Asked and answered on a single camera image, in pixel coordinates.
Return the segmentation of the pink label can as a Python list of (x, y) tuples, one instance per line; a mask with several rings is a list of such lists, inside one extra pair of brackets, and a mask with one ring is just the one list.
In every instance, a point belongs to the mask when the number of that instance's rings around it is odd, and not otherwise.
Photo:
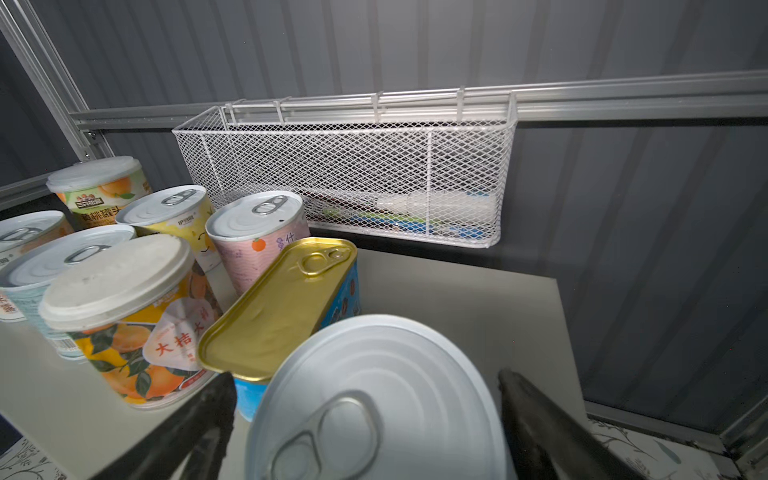
[(205, 228), (237, 295), (249, 290), (285, 247), (310, 236), (303, 200), (288, 191), (238, 199), (216, 211)]
[(329, 326), (277, 370), (251, 424), (249, 479), (510, 479), (492, 395), (437, 331), (392, 315)]

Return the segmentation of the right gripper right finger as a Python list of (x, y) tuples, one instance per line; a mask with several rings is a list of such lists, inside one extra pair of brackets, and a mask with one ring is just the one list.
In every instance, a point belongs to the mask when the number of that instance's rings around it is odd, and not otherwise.
[(498, 373), (501, 423), (520, 479), (640, 479), (525, 376)]

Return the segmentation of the pink label can back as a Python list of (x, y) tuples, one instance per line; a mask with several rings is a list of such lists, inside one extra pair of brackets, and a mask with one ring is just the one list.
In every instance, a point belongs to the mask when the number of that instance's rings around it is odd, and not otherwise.
[(437, 331), (392, 315), (329, 326), (277, 370), (251, 424), (249, 479), (510, 479), (492, 395)]

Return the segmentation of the green orange label can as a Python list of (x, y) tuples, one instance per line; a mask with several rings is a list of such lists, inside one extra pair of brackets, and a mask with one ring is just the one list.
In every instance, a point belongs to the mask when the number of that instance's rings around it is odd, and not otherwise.
[(140, 161), (131, 156), (74, 164), (52, 173), (46, 186), (84, 228), (115, 224), (121, 210), (153, 192)]

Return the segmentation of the gold sardine tin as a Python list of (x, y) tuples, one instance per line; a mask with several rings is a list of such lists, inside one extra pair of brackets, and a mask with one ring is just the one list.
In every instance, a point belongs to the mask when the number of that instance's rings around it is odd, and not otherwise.
[(319, 330), (361, 313), (357, 258), (348, 240), (296, 241), (205, 332), (198, 360), (209, 371), (233, 376), (237, 411), (246, 421), (294, 350)]

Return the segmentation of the blue grey label can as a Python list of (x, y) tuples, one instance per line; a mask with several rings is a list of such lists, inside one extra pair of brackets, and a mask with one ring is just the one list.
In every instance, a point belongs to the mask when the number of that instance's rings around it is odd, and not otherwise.
[(1, 271), (1, 292), (21, 311), (61, 358), (82, 361), (84, 355), (65, 333), (50, 329), (38, 307), (61, 274), (85, 260), (136, 237), (133, 227), (107, 225), (82, 230), (34, 248)]

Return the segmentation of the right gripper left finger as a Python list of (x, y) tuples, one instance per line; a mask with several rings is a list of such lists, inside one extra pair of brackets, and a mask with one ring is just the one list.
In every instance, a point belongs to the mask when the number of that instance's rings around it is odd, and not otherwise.
[(96, 479), (216, 479), (234, 431), (237, 392), (230, 373), (216, 376)]

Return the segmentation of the orange peach label can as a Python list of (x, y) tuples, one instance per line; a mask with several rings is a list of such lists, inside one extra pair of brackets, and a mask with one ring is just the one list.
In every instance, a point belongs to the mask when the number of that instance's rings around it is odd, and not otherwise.
[(2, 220), (1, 268), (36, 247), (73, 232), (65, 215), (57, 210), (33, 212)]

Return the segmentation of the yellow label can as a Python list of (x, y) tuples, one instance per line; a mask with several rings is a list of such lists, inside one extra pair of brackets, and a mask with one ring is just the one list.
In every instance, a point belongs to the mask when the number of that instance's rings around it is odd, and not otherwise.
[(181, 185), (142, 197), (123, 208), (118, 224), (134, 227), (140, 234), (162, 233), (186, 240), (204, 272), (222, 263), (206, 223), (214, 206), (205, 187)]

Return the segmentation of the pink label can front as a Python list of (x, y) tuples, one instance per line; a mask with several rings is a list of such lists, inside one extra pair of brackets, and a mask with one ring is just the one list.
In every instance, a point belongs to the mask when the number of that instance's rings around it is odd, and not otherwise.
[(205, 228), (237, 295), (249, 290), (285, 247), (310, 236), (303, 200), (288, 191), (238, 199), (216, 211)]

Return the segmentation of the orange can plain lid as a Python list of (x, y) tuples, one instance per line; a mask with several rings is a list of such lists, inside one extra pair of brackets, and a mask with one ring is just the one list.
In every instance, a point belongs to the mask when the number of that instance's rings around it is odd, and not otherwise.
[(170, 405), (214, 376), (202, 366), (198, 344), (223, 311), (179, 237), (136, 238), (70, 268), (38, 311), (135, 409)]

